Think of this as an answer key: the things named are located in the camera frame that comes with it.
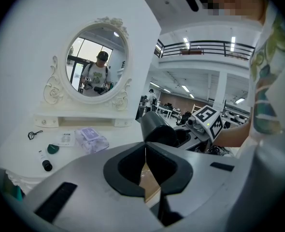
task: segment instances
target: white tabletop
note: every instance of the white tabletop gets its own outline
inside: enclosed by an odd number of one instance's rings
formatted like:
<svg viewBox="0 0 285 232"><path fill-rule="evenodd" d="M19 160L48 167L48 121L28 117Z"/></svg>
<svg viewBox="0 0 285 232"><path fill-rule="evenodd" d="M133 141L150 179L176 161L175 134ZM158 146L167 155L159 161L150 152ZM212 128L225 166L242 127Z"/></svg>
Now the white tabletop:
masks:
<svg viewBox="0 0 285 232"><path fill-rule="evenodd" d="M47 153L47 147L52 144L59 131L75 130L83 127L93 127L97 132L107 138L109 149L143 141L140 124L134 121L130 127L114 127L110 123L92 121L80 121L79 125L74 122L64 122L59 128L41 128L33 123L32 118L26 119L18 126L0 147L0 168L9 170L25 178L46 178L71 162L85 155L84 150L77 144L75 147L60 147L53 155ZM28 139L28 133L38 132L34 139ZM45 150L53 169L46 172L38 160L38 151Z"/></svg>
<svg viewBox="0 0 285 232"><path fill-rule="evenodd" d="M221 117L221 119L222 119L222 120L225 120L225 121L227 121L227 122L229 122L229 123L231 123L231 124L234 124L234 125L236 125L236 126L239 126L238 123L236 123L236 122L234 122L234 121L231 121L229 118Z"/></svg>
<svg viewBox="0 0 285 232"><path fill-rule="evenodd" d="M161 109L161 110L163 110L163 111L167 111L167 112L168 112L168 113L167 113L167 118L170 118L170 117L171 117L171 112L172 112L172 110L168 110L168 109L165 109L165 108L160 107L160 106L156 106L156 108L157 108L157 110L158 110L158 109Z"/></svg>

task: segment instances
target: black slot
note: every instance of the black slot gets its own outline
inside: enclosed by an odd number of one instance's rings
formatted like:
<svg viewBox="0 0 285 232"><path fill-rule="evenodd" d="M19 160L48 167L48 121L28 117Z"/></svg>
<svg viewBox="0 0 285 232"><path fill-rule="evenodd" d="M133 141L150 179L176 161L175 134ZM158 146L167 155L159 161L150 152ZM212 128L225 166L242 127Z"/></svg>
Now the black slot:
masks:
<svg viewBox="0 0 285 232"><path fill-rule="evenodd" d="M164 195L182 192L193 175L192 166L186 160L153 143L139 143L110 158L103 168L104 178L121 195L144 197L139 182L145 163Z"/></svg>
<svg viewBox="0 0 285 232"><path fill-rule="evenodd" d="M74 193L77 185L64 182L57 190L35 211L35 214L52 223L63 206Z"/></svg>
<svg viewBox="0 0 285 232"><path fill-rule="evenodd" d="M191 135L189 134L189 132L191 132L190 130L177 129L175 132L177 135L177 141L173 145L174 147L179 148L191 140Z"/></svg>
<svg viewBox="0 0 285 232"><path fill-rule="evenodd" d="M232 165L227 165L227 164L223 164L223 163L219 163L219 162L213 162L210 164L210 166L218 168L218 169L222 169L225 171L230 171L232 172L235 166Z"/></svg>

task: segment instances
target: white pillar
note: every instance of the white pillar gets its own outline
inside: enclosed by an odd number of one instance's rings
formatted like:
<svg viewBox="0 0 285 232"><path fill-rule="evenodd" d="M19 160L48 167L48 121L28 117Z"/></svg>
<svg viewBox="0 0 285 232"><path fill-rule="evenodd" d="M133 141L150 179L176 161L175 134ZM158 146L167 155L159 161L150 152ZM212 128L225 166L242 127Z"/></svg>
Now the white pillar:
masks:
<svg viewBox="0 0 285 232"><path fill-rule="evenodd" d="M227 78L228 74L226 72L220 72L218 87L216 90L216 95L213 105L213 108L218 111L222 111L224 107Z"/></svg>
<svg viewBox="0 0 285 232"><path fill-rule="evenodd" d="M147 78L146 78L146 82L145 82L144 87L143 87L142 96L143 95L147 95L148 96L151 79L152 79L152 74L150 72L148 72L148 75L147 75Z"/></svg>

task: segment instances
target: floral shirt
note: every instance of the floral shirt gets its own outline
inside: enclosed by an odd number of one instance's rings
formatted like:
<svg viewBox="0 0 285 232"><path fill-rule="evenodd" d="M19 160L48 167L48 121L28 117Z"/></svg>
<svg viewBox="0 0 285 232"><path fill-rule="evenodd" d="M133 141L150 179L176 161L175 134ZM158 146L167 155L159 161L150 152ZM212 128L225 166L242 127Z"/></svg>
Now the floral shirt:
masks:
<svg viewBox="0 0 285 232"><path fill-rule="evenodd" d="M252 123L240 151L285 128L285 20L270 1L250 60L247 102L253 108Z"/></svg>

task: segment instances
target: white wall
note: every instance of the white wall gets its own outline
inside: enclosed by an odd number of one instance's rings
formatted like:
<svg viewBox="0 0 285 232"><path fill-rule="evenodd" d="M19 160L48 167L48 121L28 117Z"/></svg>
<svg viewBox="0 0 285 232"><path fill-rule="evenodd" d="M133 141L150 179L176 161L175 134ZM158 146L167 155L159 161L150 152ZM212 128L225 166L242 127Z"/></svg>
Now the white wall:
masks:
<svg viewBox="0 0 285 232"><path fill-rule="evenodd" d="M189 55L159 58L157 70L172 71L172 69L200 69L210 71L225 71L229 74L249 78L249 62L222 56Z"/></svg>
<svg viewBox="0 0 285 232"><path fill-rule="evenodd" d="M135 118L160 33L146 2L19 0L0 27L0 145L43 99L52 57L62 55L70 35L82 25L106 16L122 18L129 34L135 75L128 92L127 113Z"/></svg>
<svg viewBox="0 0 285 232"><path fill-rule="evenodd" d="M150 90L149 87L150 87L151 79L152 79L152 73L149 72L148 75L147 75L146 81L145 81L145 83L144 83L144 86L143 86L142 96L149 94L149 90Z"/></svg>
<svg viewBox="0 0 285 232"><path fill-rule="evenodd" d="M125 53L114 49L108 63L110 80L114 82L114 85L119 81L117 71L121 69L123 61L126 61Z"/></svg>

